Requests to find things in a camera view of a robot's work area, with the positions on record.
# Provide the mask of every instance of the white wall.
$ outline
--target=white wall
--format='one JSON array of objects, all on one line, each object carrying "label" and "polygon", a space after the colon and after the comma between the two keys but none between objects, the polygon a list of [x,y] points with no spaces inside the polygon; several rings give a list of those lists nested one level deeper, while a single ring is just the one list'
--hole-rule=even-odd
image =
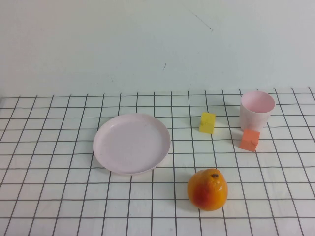
[{"label": "white wall", "polygon": [[0,1],[3,95],[314,84],[314,0]]}]

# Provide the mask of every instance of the plate rim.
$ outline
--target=plate rim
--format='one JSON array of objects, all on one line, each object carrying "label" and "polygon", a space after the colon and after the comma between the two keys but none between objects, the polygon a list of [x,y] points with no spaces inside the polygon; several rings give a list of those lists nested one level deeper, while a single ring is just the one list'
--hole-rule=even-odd
[{"label": "plate rim", "polygon": [[[141,171],[141,172],[135,172],[135,173],[121,173],[121,172],[117,172],[117,171],[108,169],[107,167],[105,167],[104,165],[101,164],[101,162],[100,162],[100,160],[99,160],[99,157],[98,157],[98,156],[96,155],[96,153],[95,153],[95,150],[96,150],[96,142],[97,142],[97,140],[100,138],[101,133],[102,133],[102,130],[105,129],[106,124],[108,125],[108,122],[113,121],[113,120],[115,121],[117,118],[121,118],[121,117],[147,117],[147,118],[149,118],[149,119],[154,119],[155,121],[157,121],[158,123],[160,123],[163,128],[165,128],[165,131],[167,131],[167,134],[168,134],[168,135],[167,135],[167,137],[168,137],[168,140],[167,140],[167,141],[168,141],[168,151],[167,151],[166,155],[165,155],[155,166],[153,166],[153,167],[151,167],[151,168],[149,168],[149,169],[147,169],[147,170],[145,170],[145,171]],[[93,154],[94,154],[94,156],[96,157],[96,159],[97,159],[97,161],[99,162],[99,164],[100,164],[102,167],[104,167],[105,169],[107,169],[107,170],[109,170],[109,171],[111,171],[111,172],[114,172],[114,173],[120,174],[120,175],[124,175],[124,176],[139,175],[139,174],[142,174],[142,173],[145,173],[145,172],[148,172],[148,171],[154,169],[155,167],[157,167],[157,166],[165,159],[165,157],[166,157],[166,156],[168,155],[168,153],[169,153],[169,150],[170,150],[170,147],[171,147],[171,142],[172,142],[172,141],[171,141],[170,134],[169,134],[169,132],[168,132],[168,128],[167,128],[159,119],[157,119],[157,118],[155,118],[155,117],[153,117],[153,116],[151,116],[151,115],[142,114],[142,113],[124,114],[124,115],[118,115],[118,116],[116,116],[116,117],[111,118],[110,120],[108,120],[107,122],[105,122],[105,123],[98,129],[98,131],[97,131],[97,133],[95,134],[95,137],[94,137],[94,139],[93,139]]]}]

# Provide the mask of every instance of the cup rim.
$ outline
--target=cup rim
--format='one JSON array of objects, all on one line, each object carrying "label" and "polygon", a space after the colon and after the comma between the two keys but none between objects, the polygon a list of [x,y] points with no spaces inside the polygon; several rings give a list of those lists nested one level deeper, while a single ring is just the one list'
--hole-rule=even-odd
[{"label": "cup rim", "polygon": [[[260,93],[260,94],[264,94],[264,95],[267,95],[268,97],[270,97],[270,98],[272,99],[272,101],[273,101],[272,109],[270,109],[270,110],[267,111],[267,112],[254,112],[254,111],[248,109],[246,106],[244,106],[244,104],[243,104],[243,102],[242,102],[242,101],[244,100],[244,96],[245,96],[245,95],[252,94],[252,93]],[[249,111],[249,112],[251,112],[251,113],[254,113],[254,114],[267,114],[267,113],[272,112],[272,111],[274,110],[274,108],[275,108],[275,106],[276,106],[276,102],[275,102],[275,100],[273,99],[273,97],[272,97],[270,94],[268,94],[268,93],[266,93],[266,92],[263,92],[263,91],[258,91],[258,90],[257,90],[257,91],[251,91],[251,92],[247,92],[247,93],[243,94],[242,97],[241,97],[241,106],[244,107],[247,111]]]}]

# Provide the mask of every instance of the orange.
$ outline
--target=orange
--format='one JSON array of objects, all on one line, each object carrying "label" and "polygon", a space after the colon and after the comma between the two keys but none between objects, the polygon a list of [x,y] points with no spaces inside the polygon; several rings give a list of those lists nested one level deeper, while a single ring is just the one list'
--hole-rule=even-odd
[{"label": "orange", "polygon": [[198,171],[188,181],[188,197],[198,208],[206,211],[221,208],[227,199],[227,183],[217,169]]}]

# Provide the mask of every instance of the white grid surface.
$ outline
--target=white grid surface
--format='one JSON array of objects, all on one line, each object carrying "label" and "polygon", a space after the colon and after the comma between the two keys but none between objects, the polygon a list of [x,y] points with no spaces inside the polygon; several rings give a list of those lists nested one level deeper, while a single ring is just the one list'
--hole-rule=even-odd
[{"label": "white grid surface", "polygon": [[[255,153],[239,149],[246,91],[15,97],[0,104],[0,235],[298,236],[315,232],[315,98],[271,89],[276,108]],[[93,157],[97,129],[146,113],[172,146],[153,171],[120,176]],[[216,114],[213,135],[198,132]],[[188,200],[193,173],[218,168],[229,194],[204,212]]]}]

